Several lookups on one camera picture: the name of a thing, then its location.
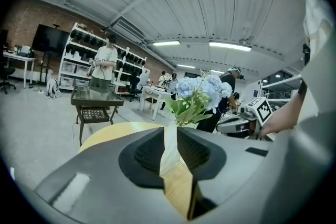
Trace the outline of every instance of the green pants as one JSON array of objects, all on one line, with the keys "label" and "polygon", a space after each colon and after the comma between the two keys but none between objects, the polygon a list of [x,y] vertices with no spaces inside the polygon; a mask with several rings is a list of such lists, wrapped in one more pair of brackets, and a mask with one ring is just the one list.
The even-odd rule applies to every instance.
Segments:
[{"label": "green pants", "polygon": [[109,84],[110,84],[109,80],[98,79],[93,76],[91,77],[90,87],[107,89],[109,87]]}]

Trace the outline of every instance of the ceiling light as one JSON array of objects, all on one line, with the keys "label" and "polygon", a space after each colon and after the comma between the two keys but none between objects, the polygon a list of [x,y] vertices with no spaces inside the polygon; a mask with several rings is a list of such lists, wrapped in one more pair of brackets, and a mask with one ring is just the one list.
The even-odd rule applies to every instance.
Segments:
[{"label": "ceiling light", "polygon": [[217,70],[210,70],[211,72],[219,73],[219,74],[224,74],[224,72],[217,71]]},{"label": "ceiling light", "polygon": [[165,46],[165,45],[180,45],[179,41],[165,41],[153,43],[154,46]]},{"label": "ceiling light", "polygon": [[185,66],[185,65],[177,65],[178,67],[186,67],[186,68],[195,68],[195,67],[192,67],[192,66]]},{"label": "ceiling light", "polygon": [[243,51],[251,51],[252,48],[250,46],[245,45],[234,45],[234,44],[228,44],[228,43],[222,43],[222,42],[214,42],[210,41],[209,46],[213,47],[222,47],[227,49],[236,49],[236,50],[243,50]]}]

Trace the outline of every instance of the white corrugated ceiling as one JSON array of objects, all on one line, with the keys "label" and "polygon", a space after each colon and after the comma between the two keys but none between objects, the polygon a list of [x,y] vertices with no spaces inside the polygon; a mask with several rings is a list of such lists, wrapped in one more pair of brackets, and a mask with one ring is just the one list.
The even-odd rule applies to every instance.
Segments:
[{"label": "white corrugated ceiling", "polygon": [[[243,68],[248,80],[257,80],[301,57],[305,0],[44,0],[66,7],[140,42],[118,26],[123,17],[149,43],[181,41],[180,46],[147,47],[175,65],[226,71]],[[247,40],[251,52],[210,48],[209,40],[239,43]]]}]

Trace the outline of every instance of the brick wall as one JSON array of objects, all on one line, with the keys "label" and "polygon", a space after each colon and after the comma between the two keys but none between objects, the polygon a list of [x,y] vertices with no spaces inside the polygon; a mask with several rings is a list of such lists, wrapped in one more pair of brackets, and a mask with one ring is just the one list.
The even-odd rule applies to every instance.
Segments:
[{"label": "brick wall", "polygon": [[[15,45],[31,46],[39,24],[49,27],[54,27],[53,24],[57,24],[60,26],[58,29],[71,32],[76,22],[85,24],[89,30],[93,30],[95,35],[104,37],[103,33],[99,30],[102,26],[97,23],[66,9],[61,9],[38,0],[15,0],[4,21],[1,23],[0,28],[8,30],[7,42],[13,48]],[[143,58],[147,57],[145,67],[151,70],[150,78],[152,81],[158,81],[162,70],[172,73],[172,70],[165,64],[124,38],[118,37],[117,44],[122,48],[129,47],[131,52]],[[42,53],[36,51],[35,55],[35,71],[39,71],[39,62],[42,58]],[[50,69],[54,75],[58,74],[60,61],[61,57],[53,57],[50,61]],[[22,69],[24,67],[23,62],[19,61],[13,62],[13,66]]]}]

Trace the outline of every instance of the man in black shirt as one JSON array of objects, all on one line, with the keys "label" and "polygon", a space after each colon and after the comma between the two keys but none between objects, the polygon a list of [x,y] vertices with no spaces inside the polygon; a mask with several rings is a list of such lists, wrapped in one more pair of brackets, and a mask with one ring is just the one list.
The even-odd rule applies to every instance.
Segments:
[{"label": "man in black shirt", "polygon": [[222,82],[227,82],[230,84],[232,88],[232,94],[229,98],[222,98],[216,108],[216,114],[213,113],[212,110],[206,111],[205,114],[212,114],[212,117],[209,119],[201,120],[198,123],[196,129],[212,133],[215,130],[216,124],[221,119],[223,113],[225,113],[227,108],[227,103],[229,102],[233,109],[236,109],[235,98],[233,97],[233,93],[235,91],[236,79],[240,78],[240,68],[232,67],[228,69],[228,72],[221,76]]}]

